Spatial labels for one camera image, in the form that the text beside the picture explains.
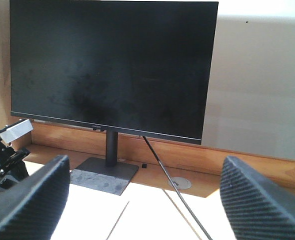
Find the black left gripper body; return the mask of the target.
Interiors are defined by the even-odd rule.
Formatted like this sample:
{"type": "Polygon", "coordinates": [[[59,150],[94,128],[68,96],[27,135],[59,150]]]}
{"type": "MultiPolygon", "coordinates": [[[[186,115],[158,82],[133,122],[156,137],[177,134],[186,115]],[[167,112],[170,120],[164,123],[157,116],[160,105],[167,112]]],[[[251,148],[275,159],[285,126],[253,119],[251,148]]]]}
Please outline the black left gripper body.
{"type": "Polygon", "coordinates": [[[17,151],[14,150],[11,142],[5,143],[0,137],[0,193],[29,176],[24,163],[24,158],[29,154],[30,152],[26,148],[17,151]]]}

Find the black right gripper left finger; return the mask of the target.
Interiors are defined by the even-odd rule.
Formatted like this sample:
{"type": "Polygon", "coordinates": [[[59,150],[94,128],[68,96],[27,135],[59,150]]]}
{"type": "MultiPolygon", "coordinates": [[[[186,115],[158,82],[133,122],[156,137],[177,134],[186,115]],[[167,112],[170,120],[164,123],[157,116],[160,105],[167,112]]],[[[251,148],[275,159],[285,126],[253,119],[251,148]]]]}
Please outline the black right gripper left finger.
{"type": "Polygon", "coordinates": [[[66,206],[70,160],[58,155],[0,193],[0,240],[49,240],[66,206]]]}

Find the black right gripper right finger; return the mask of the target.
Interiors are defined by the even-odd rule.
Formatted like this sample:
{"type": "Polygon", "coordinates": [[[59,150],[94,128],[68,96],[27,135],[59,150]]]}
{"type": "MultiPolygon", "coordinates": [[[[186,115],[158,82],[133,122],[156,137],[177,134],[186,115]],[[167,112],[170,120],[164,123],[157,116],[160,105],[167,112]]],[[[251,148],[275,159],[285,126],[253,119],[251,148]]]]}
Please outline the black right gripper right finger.
{"type": "Polygon", "coordinates": [[[238,240],[295,240],[295,195],[235,156],[227,156],[220,199],[238,240]]]}

